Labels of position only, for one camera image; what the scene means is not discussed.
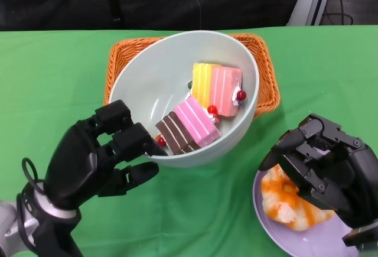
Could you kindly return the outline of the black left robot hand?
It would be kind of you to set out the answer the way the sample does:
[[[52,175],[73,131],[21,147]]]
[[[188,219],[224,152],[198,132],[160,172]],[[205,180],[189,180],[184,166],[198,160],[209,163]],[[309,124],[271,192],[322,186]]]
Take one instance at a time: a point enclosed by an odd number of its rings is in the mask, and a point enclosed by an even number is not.
[[[47,168],[45,194],[64,210],[76,209],[93,196],[123,196],[158,174],[155,162],[116,167],[144,154],[167,155],[141,123],[132,121],[125,103],[117,100],[67,130]]]

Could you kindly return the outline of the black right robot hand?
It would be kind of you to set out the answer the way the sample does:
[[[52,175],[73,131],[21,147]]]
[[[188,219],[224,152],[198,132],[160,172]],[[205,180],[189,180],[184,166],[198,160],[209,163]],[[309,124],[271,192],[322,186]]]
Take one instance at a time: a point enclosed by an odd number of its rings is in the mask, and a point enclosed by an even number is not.
[[[362,139],[314,113],[286,131],[259,170],[280,165],[300,198],[333,210],[350,228],[377,220],[377,157]]]

